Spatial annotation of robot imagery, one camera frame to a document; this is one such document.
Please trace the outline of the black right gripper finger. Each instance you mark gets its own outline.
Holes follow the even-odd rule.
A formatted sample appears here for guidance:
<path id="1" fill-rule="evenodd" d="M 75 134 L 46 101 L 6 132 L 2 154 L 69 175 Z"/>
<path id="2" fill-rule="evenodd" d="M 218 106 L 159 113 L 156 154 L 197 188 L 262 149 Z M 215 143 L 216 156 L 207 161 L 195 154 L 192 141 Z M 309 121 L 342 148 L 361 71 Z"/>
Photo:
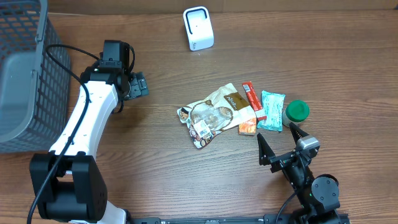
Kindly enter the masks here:
<path id="1" fill-rule="evenodd" d="M 293 135 L 294 141 L 296 144 L 300 144 L 303 141 L 303 138 L 308 136 L 308 133 L 303 131 L 298 125 L 295 123 L 289 124 L 290 131 Z"/>
<path id="2" fill-rule="evenodd" d="M 261 133 L 257 134 L 259 146 L 259 165 L 266 166 L 271 164 L 271 160 L 275 158 L 275 154 Z"/>

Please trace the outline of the green lid small jar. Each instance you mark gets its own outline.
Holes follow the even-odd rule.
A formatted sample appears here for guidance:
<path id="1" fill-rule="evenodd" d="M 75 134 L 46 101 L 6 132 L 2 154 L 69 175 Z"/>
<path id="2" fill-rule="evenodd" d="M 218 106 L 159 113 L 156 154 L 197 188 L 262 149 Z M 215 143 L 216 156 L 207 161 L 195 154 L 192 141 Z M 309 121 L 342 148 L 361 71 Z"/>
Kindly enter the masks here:
<path id="1" fill-rule="evenodd" d="M 290 123 L 300 124 L 310 114 L 309 105 L 302 100 L 294 100 L 289 103 L 282 112 L 282 124 L 289 127 Z"/>

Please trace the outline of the orange tissue pack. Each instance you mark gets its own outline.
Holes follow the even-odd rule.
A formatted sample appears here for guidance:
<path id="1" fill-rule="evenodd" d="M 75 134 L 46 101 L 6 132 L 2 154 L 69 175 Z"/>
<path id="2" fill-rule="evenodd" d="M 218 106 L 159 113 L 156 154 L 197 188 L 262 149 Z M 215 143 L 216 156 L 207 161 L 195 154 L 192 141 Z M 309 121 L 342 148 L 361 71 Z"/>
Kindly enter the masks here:
<path id="1" fill-rule="evenodd" d="M 254 136 L 257 129 L 257 118 L 251 118 L 238 126 L 238 134 Z"/>

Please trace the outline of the teal packet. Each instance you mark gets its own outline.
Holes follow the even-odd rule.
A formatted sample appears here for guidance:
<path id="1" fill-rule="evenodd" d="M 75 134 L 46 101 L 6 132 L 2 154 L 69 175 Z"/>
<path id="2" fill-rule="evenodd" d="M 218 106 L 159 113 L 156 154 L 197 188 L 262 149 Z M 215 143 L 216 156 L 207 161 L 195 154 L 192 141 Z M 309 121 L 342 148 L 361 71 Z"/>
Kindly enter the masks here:
<path id="1" fill-rule="evenodd" d="M 284 100 L 284 94 L 262 90 L 261 103 L 266 114 L 266 119 L 259 121 L 257 128 L 282 132 L 282 109 L 284 107 Z"/>

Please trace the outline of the red stick snack packet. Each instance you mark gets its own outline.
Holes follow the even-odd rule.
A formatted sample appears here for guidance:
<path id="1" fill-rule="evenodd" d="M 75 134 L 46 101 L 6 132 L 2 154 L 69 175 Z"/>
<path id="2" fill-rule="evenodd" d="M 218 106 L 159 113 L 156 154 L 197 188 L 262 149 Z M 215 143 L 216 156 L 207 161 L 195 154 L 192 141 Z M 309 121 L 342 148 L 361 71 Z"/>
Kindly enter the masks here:
<path id="1" fill-rule="evenodd" d="M 246 92 L 246 96 L 250 102 L 250 105 L 252 106 L 256 118 L 258 121 L 264 121 L 267 119 L 266 112 L 264 108 L 261 105 L 261 102 L 259 98 L 256 95 L 256 92 L 254 91 L 252 82 L 243 82 L 242 86 L 244 88 L 244 91 Z"/>

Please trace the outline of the beige snack pouch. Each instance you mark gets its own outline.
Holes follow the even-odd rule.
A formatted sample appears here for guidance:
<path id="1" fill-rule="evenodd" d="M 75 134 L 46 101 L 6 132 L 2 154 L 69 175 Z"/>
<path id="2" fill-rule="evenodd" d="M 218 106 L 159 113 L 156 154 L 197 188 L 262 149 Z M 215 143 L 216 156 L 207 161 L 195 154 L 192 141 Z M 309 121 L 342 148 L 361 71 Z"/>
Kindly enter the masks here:
<path id="1" fill-rule="evenodd" d="M 255 118 L 251 105 L 232 83 L 219 87 L 205 99 L 177 110 L 181 123 L 197 149 L 202 149 L 222 132 Z"/>

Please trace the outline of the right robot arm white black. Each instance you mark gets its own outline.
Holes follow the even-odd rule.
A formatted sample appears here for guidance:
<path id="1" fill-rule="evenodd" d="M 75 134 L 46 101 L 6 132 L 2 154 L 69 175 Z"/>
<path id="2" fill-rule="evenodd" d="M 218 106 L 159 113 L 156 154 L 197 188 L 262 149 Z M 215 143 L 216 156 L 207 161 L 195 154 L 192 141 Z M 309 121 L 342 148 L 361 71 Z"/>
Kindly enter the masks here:
<path id="1" fill-rule="evenodd" d="M 272 173 L 283 172 L 294 190 L 271 220 L 274 223 L 349 223 L 347 214 L 337 212 L 340 208 L 338 180 L 330 174 L 315 177 L 309 168 L 319 152 L 319 140 L 294 123 L 289 127 L 295 147 L 283 155 L 275 155 L 263 135 L 257 135 L 259 164 L 270 165 Z"/>

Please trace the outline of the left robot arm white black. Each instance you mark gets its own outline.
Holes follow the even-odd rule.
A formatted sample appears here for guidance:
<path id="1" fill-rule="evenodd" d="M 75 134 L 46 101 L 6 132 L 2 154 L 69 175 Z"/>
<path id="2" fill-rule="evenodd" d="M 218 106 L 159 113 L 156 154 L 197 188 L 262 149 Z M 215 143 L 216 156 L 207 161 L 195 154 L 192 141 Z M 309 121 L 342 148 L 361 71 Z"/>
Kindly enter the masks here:
<path id="1" fill-rule="evenodd" d="M 63 223 L 132 223 L 128 210 L 108 200 L 96 164 L 104 127 L 125 101 L 149 93 L 142 72 L 134 72 L 133 46 L 105 40 L 103 51 L 80 76 L 61 67 L 80 84 L 80 94 L 65 129 L 48 153 L 34 154 L 29 171 L 35 199 L 27 222 L 41 218 Z"/>

